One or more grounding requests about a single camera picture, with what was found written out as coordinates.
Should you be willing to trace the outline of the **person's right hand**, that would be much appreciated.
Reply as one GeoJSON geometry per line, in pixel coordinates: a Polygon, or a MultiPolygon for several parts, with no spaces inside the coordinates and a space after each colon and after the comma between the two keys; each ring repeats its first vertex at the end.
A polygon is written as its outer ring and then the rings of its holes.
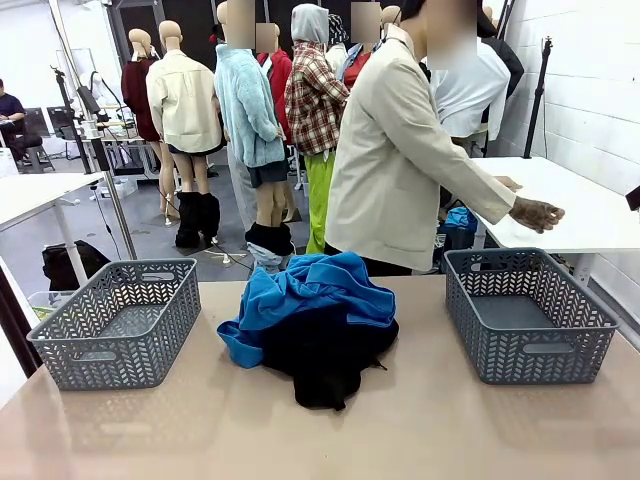
{"type": "Polygon", "coordinates": [[[546,202],[517,197],[509,215],[517,223],[543,234],[559,223],[565,211],[546,202]]]}

